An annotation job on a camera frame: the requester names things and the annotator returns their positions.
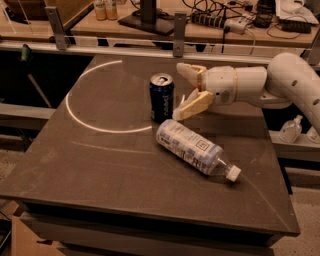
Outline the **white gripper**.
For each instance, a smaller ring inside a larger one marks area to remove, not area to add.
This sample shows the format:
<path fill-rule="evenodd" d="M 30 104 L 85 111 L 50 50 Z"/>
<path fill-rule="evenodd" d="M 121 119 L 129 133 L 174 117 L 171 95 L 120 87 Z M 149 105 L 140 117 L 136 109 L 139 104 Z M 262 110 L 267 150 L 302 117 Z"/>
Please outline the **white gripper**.
<path fill-rule="evenodd" d="M 174 120 L 185 120 L 204 112 L 214 105 L 229 105 L 235 101 L 237 73 L 231 66 L 213 67 L 207 70 L 201 65 L 178 63 L 177 72 L 187 79 L 195 89 L 174 111 Z"/>

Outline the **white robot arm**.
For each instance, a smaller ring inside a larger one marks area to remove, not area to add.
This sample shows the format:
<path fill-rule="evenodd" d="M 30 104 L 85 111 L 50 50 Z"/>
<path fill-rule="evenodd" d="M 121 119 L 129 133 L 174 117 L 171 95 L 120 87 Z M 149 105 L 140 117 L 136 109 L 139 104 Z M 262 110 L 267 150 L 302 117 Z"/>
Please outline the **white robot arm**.
<path fill-rule="evenodd" d="M 194 90 L 173 111 L 175 120 L 184 120 L 206 111 L 212 105 L 246 102 L 281 109 L 295 104 L 320 133 L 320 77 L 301 57 L 281 53 L 268 66 L 216 66 L 179 63 L 177 72 Z"/>

